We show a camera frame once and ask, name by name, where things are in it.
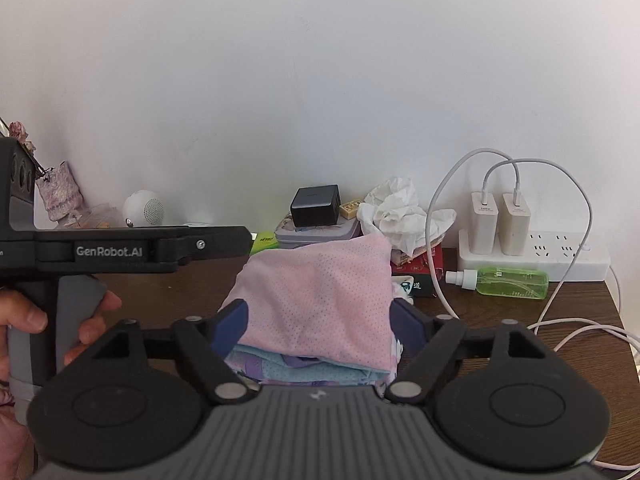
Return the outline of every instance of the white power strip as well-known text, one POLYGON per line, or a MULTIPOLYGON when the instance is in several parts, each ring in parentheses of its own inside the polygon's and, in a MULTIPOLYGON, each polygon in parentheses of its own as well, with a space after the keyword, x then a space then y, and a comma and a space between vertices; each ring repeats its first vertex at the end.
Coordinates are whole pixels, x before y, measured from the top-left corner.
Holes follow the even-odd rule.
MULTIPOLYGON (((531 231, 524 254, 507 256, 502 253, 500 239, 497 236, 491 254, 473 254, 469 250, 468 231, 460 229, 458 270, 482 267, 543 270, 548 274, 550 281, 559 282, 574 258, 583 236, 584 233, 531 231)), ((610 263, 607 247, 590 235, 566 280, 568 282, 602 282, 607 275, 610 263)))

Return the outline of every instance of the white power adapter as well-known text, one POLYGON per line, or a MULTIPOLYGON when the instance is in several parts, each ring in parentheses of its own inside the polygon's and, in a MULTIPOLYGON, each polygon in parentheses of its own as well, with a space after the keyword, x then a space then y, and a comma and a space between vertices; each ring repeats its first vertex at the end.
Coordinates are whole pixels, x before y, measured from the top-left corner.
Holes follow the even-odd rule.
POLYGON ((523 197, 520 205, 513 203, 513 193, 504 193, 498 206, 498 237, 504 254, 522 256, 529 236, 531 211, 523 197))
POLYGON ((469 250, 473 254, 490 254, 494 248, 495 228, 498 223, 498 206, 494 196, 486 194, 482 204, 482 193, 471 194, 471 226, 469 228, 469 250))

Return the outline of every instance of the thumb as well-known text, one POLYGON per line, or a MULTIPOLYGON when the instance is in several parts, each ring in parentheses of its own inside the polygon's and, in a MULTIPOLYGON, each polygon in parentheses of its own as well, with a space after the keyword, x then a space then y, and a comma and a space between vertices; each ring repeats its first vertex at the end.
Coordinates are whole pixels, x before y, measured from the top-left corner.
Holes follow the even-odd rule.
POLYGON ((0 290, 1 325, 12 325, 23 332, 38 333, 47 325, 47 314, 20 292, 4 288, 0 290))

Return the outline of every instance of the wooden table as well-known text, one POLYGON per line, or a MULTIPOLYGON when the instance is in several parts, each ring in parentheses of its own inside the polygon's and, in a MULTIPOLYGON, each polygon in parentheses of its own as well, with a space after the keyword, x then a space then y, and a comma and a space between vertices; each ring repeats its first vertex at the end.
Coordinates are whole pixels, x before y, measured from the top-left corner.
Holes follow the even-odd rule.
MULTIPOLYGON (((245 261, 233 258, 194 262, 175 274, 101 276, 124 302, 123 309, 111 314, 108 322, 132 317, 146 328, 160 328, 189 315, 211 316, 231 290, 245 261)), ((445 250, 445 267, 456 268, 455 250, 445 250)), ((482 296, 452 285, 444 285, 443 290, 453 309, 472 327, 494 326, 505 318, 530 324, 537 320, 545 304, 482 296)), ((430 315, 443 312, 436 298, 419 298, 416 305, 430 315)), ((547 315, 547 319, 557 317, 586 317, 622 326, 604 282, 565 284, 547 315)), ((579 326, 565 323, 544 327, 540 337, 554 346, 579 326)), ((599 459, 617 464, 640 462, 640 385, 629 345, 602 331, 592 331, 567 343, 561 355, 609 403, 612 423, 599 459)))

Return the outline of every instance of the black charger box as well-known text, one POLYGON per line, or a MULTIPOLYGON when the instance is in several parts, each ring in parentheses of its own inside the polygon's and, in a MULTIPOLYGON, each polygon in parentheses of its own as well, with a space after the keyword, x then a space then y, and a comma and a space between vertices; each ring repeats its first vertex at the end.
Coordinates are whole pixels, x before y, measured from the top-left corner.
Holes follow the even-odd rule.
POLYGON ((338 221, 339 207, 338 186, 301 187, 291 202, 293 225, 334 225, 338 221))

